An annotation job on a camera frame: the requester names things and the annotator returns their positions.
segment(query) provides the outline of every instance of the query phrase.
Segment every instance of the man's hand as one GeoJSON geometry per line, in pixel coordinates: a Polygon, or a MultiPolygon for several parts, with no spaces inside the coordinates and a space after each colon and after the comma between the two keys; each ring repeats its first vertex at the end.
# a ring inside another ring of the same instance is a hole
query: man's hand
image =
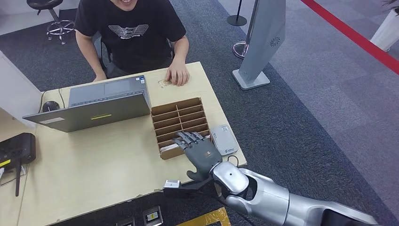
{"type": "Polygon", "coordinates": [[[165,80],[172,80],[173,84],[182,86],[188,82],[189,78],[190,74],[188,73],[185,62],[175,58],[166,72],[165,80]]]}
{"type": "Polygon", "coordinates": [[[102,81],[102,80],[106,80],[106,79],[107,79],[107,76],[105,75],[105,72],[102,71],[102,72],[96,74],[96,78],[93,80],[93,82],[102,81]]]}

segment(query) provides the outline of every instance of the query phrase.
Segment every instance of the stool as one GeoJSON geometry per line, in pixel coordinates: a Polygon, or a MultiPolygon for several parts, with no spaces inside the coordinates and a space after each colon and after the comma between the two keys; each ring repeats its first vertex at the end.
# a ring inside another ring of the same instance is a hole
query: stool
{"type": "Polygon", "coordinates": [[[54,11],[54,7],[60,5],[63,0],[26,0],[26,3],[33,8],[38,10],[38,14],[42,10],[50,11],[54,18],[54,22],[47,27],[47,39],[52,40],[51,35],[57,35],[61,41],[61,45],[65,44],[62,36],[74,30],[75,23],[71,20],[60,20],[54,11]]]}

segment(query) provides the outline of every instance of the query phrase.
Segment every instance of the cardboard box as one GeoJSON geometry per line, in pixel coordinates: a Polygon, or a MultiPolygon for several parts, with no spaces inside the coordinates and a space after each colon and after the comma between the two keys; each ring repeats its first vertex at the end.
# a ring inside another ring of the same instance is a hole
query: cardboard box
{"type": "MultiPolygon", "coordinates": [[[[157,137],[158,148],[174,144],[176,134],[183,132],[198,132],[202,136],[210,135],[207,117],[201,98],[196,97],[167,105],[151,108],[152,123],[157,137]]],[[[184,154],[180,147],[160,151],[164,160],[184,154]]]]}

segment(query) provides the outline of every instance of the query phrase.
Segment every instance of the laptop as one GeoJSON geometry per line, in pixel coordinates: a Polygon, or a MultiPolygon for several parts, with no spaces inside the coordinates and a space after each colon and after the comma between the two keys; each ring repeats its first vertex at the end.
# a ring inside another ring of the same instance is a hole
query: laptop
{"type": "Polygon", "coordinates": [[[140,75],[72,88],[69,93],[69,107],[126,97],[139,90],[144,91],[144,98],[148,106],[151,106],[144,75],[140,75]]]}
{"type": "Polygon", "coordinates": [[[137,78],[139,80],[136,80],[136,77],[122,79],[121,81],[127,81],[124,84],[113,84],[116,81],[110,81],[77,87],[79,89],[75,93],[86,94],[86,98],[75,96],[72,99],[75,100],[75,103],[71,103],[68,108],[28,115],[23,119],[63,132],[73,132],[149,115],[150,106],[148,98],[146,98],[147,87],[145,82],[140,81],[142,80],[141,76],[137,76],[137,78]]]}

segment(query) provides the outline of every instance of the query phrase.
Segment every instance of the robotic arm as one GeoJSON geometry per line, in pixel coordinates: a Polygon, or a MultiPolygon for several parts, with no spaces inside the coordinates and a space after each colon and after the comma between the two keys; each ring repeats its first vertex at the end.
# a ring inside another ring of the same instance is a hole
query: robotic arm
{"type": "Polygon", "coordinates": [[[237,168],[223,162],[215,146],[199,133],[182,133],[182,139],[174,139],[196,167],[197,172],[188,171],[187,176],[198,181],[195,186],[164,187],[165,195],[183,191],[194,192],[202,185],[215,181],[227,190],[226,203],[235,211],[260,218],[277,226],[376,226],[375,219],[363,212],[336,202],[319,201],[290,193],[272,179],[237,168]],[[248,188],[252,199],[245,199],[248,188]]]}

